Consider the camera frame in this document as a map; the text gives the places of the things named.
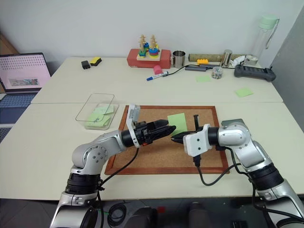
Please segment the sticky note on table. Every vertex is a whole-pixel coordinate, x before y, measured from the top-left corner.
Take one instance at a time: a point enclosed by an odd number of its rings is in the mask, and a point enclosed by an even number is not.
[[[248,89],[248,88],[242,88],[242,89],[239,89],[237,91],[235,91],[236,94],[239,96],[239,97],[244,97],[244,96],[248,96],[248,95],[252,95],[253,92]]]
[[[179,134],[181,132],[187,131],[186,117],[185,113],[168,115],[169,125],[175,125],[176,129],[172,132],[172,135]]]
[[[110,114],[114,112],[113,105],[106,105],[101,107],[96,107],[93,111],[93,113],[99,113],[99,114]]]
[[[197,75],[195,77],[195,80],[196,80],[196,82],[210,82],[211,78],[208,75],[204,75],[204,76]]]
[[[103,115],[100,113],[92,112],[86,122],[86,126],[88,127],[103,127],[109,124],[111,116]]]

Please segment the laptop keyboard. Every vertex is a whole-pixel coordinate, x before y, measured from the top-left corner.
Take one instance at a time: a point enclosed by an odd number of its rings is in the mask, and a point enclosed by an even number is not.
[[[14,95],[5,96],[0,101],[0,108],[16,108],[16,107],[27,107],[33,100],[35,94],[33,95]]]
[[[0,128],[0,142],[2,142],[2,140],[7,135],[7,133],[10,131],[10,129],[11,129],[11,127]]]

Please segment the yellow lego brick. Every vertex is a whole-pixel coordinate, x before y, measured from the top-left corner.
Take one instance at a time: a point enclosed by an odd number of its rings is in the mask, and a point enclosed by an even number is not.
[[[208,64],[209,61],[208,61],[207,59],[198,59],[198,60],[197,60],[197,63],[198,63],[198,65],[199,65],[199,64]]]
[[[94,57],[94,58],[92,58],[92,60],[90,61],[90,64],[91,64],[92,66],[97,66],[100,62],[101,62],[101,58],[100,58],[100,57]]]

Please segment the laptop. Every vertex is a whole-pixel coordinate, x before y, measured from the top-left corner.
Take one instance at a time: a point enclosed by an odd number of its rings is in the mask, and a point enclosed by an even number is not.
[[[0,55],[0,124],[14,124],[51,78],[42,53]]]

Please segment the green bottle cap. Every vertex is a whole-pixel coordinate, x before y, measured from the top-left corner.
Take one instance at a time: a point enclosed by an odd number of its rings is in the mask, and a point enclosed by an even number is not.
[[[278,17],[272,14],[263,15],[259,27],[261,29],[271,30],[274,28],[275,24],[277,23]]]

